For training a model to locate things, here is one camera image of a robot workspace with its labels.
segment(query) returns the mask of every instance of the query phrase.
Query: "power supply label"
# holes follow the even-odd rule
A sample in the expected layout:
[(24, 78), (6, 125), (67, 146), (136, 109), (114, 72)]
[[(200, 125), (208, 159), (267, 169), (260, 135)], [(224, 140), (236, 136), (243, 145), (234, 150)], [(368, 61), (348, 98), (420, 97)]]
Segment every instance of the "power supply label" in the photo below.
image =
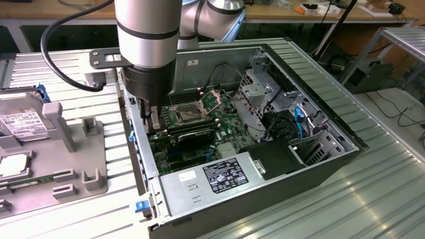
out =
[(38, 112), (0, 116), (0, 120), (16, 138), (47, 133), (47, 129)]
[(215, 193), (223, 193), (250, 182), (236, 158), (206, 166), (203, 169)]

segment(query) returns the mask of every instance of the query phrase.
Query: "metal shelf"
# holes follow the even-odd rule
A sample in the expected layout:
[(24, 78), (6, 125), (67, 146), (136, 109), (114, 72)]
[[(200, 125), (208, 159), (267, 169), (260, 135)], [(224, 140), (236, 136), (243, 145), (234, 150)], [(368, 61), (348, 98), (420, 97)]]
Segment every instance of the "metal shelf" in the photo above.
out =
[(352, 77), (360, 62), (368, 57), (369, 52), (373, 50), (373, 47), (380, 42), (381, 38), (385, 38), (393, 44), (391, 47), (400, 47), (420, 61), (425, 63), (425, 29), (417, 27), (380, 28), (372, 40), (369, 41), (364, 51), (356, 58), (356, 61), (352, 64), (351, 68), (342, 75), (340, 81), (343, 85)]

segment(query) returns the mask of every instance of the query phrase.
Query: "blue latch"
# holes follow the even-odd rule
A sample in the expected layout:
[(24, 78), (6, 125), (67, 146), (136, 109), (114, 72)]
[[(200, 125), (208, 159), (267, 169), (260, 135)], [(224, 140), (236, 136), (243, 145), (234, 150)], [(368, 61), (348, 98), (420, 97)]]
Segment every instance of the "blue latch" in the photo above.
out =
[(306, 114), (302, 110), (300, 106), (295, 107), (295, 121), (298, 122), (298, 127), (299, 127), (299, 131), (300, 131), (300, 139), (303, 139), (303, 126), (302, 123), (304, 122), (306, 119)]
[(150, 210), (150, 202), (148, 200), (136, 202), (136, 210), (135, 213), (140, 213)]
[(44, 103), (51, 103), (52, 101), (51, 101), (51, 98), (48, 97), (47, 90), (46, 90), (46, 86), (39, 83), (39, 84), (35, 86), (35, 88), (36, 88), (36, 89), (39, 90), (39, 92), (42, 93)]
[(135, 131), (132, 130), (132, 132), (131, 132), (131, 135), (128, 136), (128, 140), (131, 141), (131, 142), (135, 142), (136, 141), (136, 136), (135, 136)]

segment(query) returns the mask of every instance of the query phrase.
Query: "black cable on floor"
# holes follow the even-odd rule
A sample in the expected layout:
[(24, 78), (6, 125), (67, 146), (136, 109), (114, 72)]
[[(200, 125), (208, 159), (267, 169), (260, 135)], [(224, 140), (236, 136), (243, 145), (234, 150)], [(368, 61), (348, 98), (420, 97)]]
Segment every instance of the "black cable on floor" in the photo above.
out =
[(70, 85), (72, 85), (74, 87), (84, 90), (84, 91), (91, 91), (91, 92), (99, 92), (104, 89), (104, 87), (100, 85), (100, 86), (95, 86), (95, 87), (91, 87), (91, 86), (87, 86), (79, 82), (76, 82), (75, 80), (72, 80), (63, 72), (62, 70), (59, 69), (59, 67), (55, 65), (54, 61), (52, 61), (52, 58), (48, 54), (48, 50), (47, 50), (47, 45), (48, 45), (48, 39), (50, 39), (50, 36), (52, 34), (52, 32), (67, 22), (70, 22), (71, 20), (84, 16), (84, 15), (88, 15), (94, 12), (96, 12), (98, 10), (106, 8), (108, 5), (111, 5), (114, 3), (114, 0), (107, 0), (103, 4), (100, 4), (99, 6), (96, 7), (92, 7), (91, 9), (88, 10), (84, 10), (68, 17), (66, 17), (64, 19), (60, 19), (58, 20), (51, 26), (47, 27), (44, 33), (43, 33), (43, 36), (42, 36), (42, 41), (40, 41), (40, 48), (42, 48), (42, 56), (44, 58), (44, 61), (48, 65), (48, 67), (51, 68), (51, 70), (55, 72), (55, 74), (64, 80), (64, 82), (67, 82)]
[[(416, 121), (416, 120), (412, 119), (409, 116), (407, 116), (407, 115), (405, 115), (405, 112), (407, 112), (407, 110), (408, 110), (409, 108), (405, 108), (403, 111), (400, 111), (400, 109), (399, 109), (397, 105), (395, 104), (395, 102), (392, 102), (391, 100), (388, 100), (387, 98), (383, 97), (383, 99), (385, 99), (388, 102), (391, 102), (391, 103), (395, 105), (397, 111), (400, 112), (399, 115), (396, 115), (396, 116), (389, 116), (389, 115), (384, 112), (384, 110), (381, 109), (381, 107), (379, 106), (379, 104), (375, 102), (375, 100), (372, 99), (372, 97), (368, 95), (368, 93), (365, 93), (365, 95), (368, 96), (368, 98), (371, 99), (371, 101), (373, 102), (373, 104), (377, 106), (379, 110), (383, 112), (383, 114), (385, 115), (387, 118), (393, 119), (393, 118), (397, 118), (397, 117), (399, 117), (399, 119), (397, 119), (397, 124), (399, 124), (400, 127), (409, 127), (409, 126), (412, 126), (412, 125), (423, 124), (423, 123), (425, 122), (425, 120), (423, 120), (423, 121)], [(412, 120), (415, 123), (403, 125), (401, 122), (400, 122), (403, 116), (405, 116), (405, 117), (407, 117), (409, 120)]]

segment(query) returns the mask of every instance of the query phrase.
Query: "barcode sticker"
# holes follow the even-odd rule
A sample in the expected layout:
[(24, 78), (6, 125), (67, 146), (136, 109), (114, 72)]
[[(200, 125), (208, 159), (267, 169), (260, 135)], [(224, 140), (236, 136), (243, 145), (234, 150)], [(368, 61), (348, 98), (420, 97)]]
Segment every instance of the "barcode sticker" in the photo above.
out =
[(38, 112), (0, 116), (0, 120), (16, 138), (24, 138), (47, 133), (47, 129)]

